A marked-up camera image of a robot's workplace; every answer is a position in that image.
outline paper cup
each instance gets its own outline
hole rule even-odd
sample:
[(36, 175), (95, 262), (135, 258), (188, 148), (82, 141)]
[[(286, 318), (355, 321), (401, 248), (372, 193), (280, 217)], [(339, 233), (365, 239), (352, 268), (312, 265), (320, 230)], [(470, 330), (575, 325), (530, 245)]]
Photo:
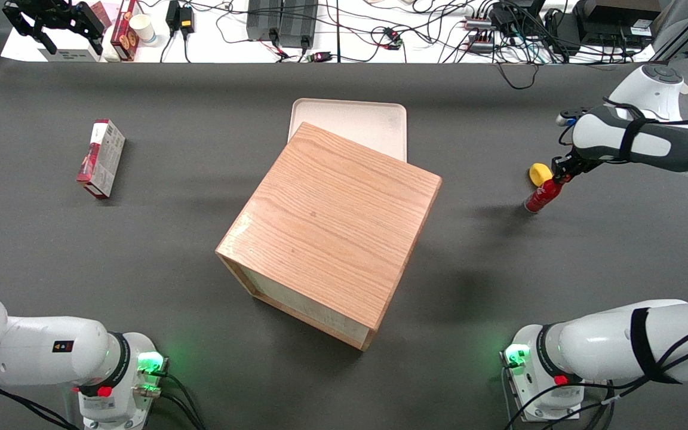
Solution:
[(153, 30), (153, 21), (145, 14), (133, 16), (129, 20), (129, 27), (137, 33), (137, 37), (144, 44), (151, 44), (155, 42), (155, 30)]

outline red box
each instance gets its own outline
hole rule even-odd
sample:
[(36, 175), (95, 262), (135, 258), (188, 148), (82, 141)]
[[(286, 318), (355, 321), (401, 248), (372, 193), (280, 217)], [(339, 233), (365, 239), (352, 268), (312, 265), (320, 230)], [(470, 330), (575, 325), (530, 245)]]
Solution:
[(115, 20), (110, 44), (112, 44), (122, 61), (134, 61), (134, 55), (137, 52), (137, 44), (140, 43), (140, 39), (137, 37), (137, 32), (129, 27), (129, 19), (141, 13), (142, 9), (137, 0), (124, 0), (118, 9), (118, 17)]
[(106, 12), (105, 10), (103, 2), (96, 2), (94, 5), (90, 6), (90, 9), (92, 9), (92, 11), (95, 12), (95, 16), (97, 17), (97, 19), (99, 19), (100, 22), (102, 22), (105, 26), (105, 28), (103, 29), (104, 33), (106, 29), (110, 28), (110, 17), (108, 16), (108, 12)]
[(126, 139), (109, 119), (98, 119), (92, 127), (90, 150), (81, 162), (78, 182), (92, 196), (98, 199), (110, 197), (118, 160), (124, 150)]

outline red button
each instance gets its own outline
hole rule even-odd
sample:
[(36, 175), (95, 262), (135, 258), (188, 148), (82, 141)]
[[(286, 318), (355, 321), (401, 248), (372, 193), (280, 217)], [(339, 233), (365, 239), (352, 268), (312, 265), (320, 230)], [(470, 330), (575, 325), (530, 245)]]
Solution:
[(110, 397), (112, 391), (113, 389), (109, 386), (101, 386), (97, 389), (97, 395), (99, 397)]

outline white tray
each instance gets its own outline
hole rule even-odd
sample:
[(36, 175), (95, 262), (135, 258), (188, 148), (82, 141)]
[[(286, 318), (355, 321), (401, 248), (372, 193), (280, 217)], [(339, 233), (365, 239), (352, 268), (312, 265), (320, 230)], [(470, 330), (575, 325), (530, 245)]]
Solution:
[(407, 161), (407, 112), (402, 105), (298, 99), (291, 111), (289, 140), (303, 122)]

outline wood grain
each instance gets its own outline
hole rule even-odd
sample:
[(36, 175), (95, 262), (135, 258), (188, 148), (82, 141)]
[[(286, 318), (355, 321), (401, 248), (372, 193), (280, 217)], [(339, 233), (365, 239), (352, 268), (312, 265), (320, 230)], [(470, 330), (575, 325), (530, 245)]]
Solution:
[(304, 123), (216, 253), (375, 332), (441, 183)]

